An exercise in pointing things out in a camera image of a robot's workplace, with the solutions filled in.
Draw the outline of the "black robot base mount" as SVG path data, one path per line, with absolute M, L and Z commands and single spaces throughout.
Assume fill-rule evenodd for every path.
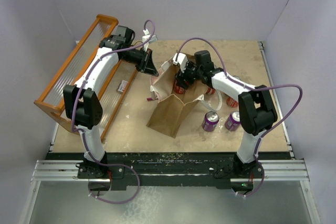
M 93 191 L 126 190 L 129 186 L 215 187 L 250 192 L 253 182 L 262 178 L 267 163 L 291 159 L 288 152 L 262 152 L 259 164 L 240 165 L 234 153 L 108 153 L 104 163 L 89 164 L 81 153 L 49 153 L 46 160 L 57 161 L 59 172 L 67 164 L 73 178 L 88 180 Z

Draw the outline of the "purple soda can front left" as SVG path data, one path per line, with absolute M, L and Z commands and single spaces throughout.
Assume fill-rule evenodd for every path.
M 217 123 L 219 122 L 219 116 L 214 111 L 209 111 L 205 114 L 202 128 L 206 132 L 212 132 L 215 130 Z

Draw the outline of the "purple soda can front right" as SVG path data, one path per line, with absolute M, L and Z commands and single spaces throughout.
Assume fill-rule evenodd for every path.
M 225 122 L 225 127 L 229 131 L 236 131 L 240 127 L 240 117 L 238 111 L 233 111 L 230 113 Z

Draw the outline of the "orange wooden framed tray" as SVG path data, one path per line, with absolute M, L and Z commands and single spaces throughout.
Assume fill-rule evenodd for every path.
M 62 90 L 65 85 L 74 84 L 84 75 L 96 56 L 99 42 L 104 37 L 110 36 L 117 25 L 117 18 L 103 14 L 97 15 L 95 21 L 62 64 L 47 88 L 34 101 L 38 108 L 68 132 L 71 131 L 71 122 L 65 114 Z M 102 120 L 98 125 L 102 141 L 104 141 L 108 128 L 136 73 L 137 71 L 132 64 L 120 61 L 112 70 L 108 71 L 107 77 L 103 80 L 102 89 L 98 94 L 103 108 Z M 126 80 L 128 86 L 124 93 L 120 94 L 117 92 L 117 88 L 122 80 Z

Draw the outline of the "purple soda can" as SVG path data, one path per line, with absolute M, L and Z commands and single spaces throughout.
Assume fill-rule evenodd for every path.
M 206 132 L 212 132 L 215 130 L 217 123 L 219 122 L 219 116 L 214 111 L 209 111 L 205 114 L 202 128 Z
M 236 131 L 240 127 L 240 117 L 238 111 L 233 111 L 230 113 L 225 122 L 225 127 L 229 131 Z

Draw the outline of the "brown canvas tote bag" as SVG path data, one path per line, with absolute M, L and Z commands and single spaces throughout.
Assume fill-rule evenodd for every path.
M 179 94 L 175 91 L 175 74 L 180 67 L 173 64 L 173 58 L 165 61 L 158 70 L 157 77 L 150 79 L 151 98 L 158 100 L 147 127 L 175 138 L 182 122 L 190 114 L 198 103 L 206 107 L 206 111 L 219 111 L 223 105 L 223 98 L 220 92 L 218 95 L 218 105 L 211 107 L 205 100 L 208 86 L 200 81 L 195 81 L 186 91 Z

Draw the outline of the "small brown packet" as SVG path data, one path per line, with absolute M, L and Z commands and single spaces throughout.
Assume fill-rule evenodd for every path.
M 117 88 L 117 92 L 123 94 L 128 86 L 128 82 L 126 80 L 122 80 Z

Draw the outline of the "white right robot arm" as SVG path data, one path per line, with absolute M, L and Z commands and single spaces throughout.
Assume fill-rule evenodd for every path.
M 175 75 L 177 85 L 187 90 L 199 80 L 238 102 L 244 133 L 234 156 L 233 170 L 238 177 L 246 177 L 256 166 L 263 134 L 278 120 L 270 92 L 265 85 L 247 84 L 225 73 L 224 69 L 216 68 L 207 50 L 198 51 L 194 56 L 194 62 L 182 53 L 173 56 L 173 64 L 180 68 Z

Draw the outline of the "red cola can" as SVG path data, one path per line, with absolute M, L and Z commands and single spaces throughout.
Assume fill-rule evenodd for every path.
M 237 108 L 238 107 L 238 102 L 235 99 L 233 99 L 232 97 L 227 98 L 226 104 L 231 108 Z
M 215 92 L 216 92 L 215 89 L 208 87 L 208 89 L 207 89 L 207 91 L 206 91 L 206 94 L 212 95 L 212 94 L 214 94 Z
M 177 80 L 174 80 L 174 88 L 173 89 L 174 89 L 174 92 L 176 94 L 184 94 L 186 92 L 186 90 L 178 84 Z

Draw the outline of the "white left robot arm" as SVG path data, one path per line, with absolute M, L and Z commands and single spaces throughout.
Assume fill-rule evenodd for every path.
M 79 170 L 104 177 L 108 172 L 107 154 L 101 143 L 98 125 L 103 116 L 103 108 L 98 98 L 110 71 L 121 61 L 135 65 L 137 71 L 158 76 L 148 44 L 154 32 L 143 29 L 142 43 L 132 45 L 135 32 L 125 26 L 118 26 L 115 34 L 99 42 L 97 53 L 86 72 L 73 85 L 65 85 L 63 98 L 67 118 L 71 120 L 71 130 L 79 133 L 83 142 L 84 160 Z

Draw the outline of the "aluminium front rail frame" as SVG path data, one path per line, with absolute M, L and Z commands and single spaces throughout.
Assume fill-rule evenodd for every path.
M 250 192 L 129 186 L 93 191 L 70 164 L 37 161 L 20 223 L 320 223 L 303 160 L 267 163 Z

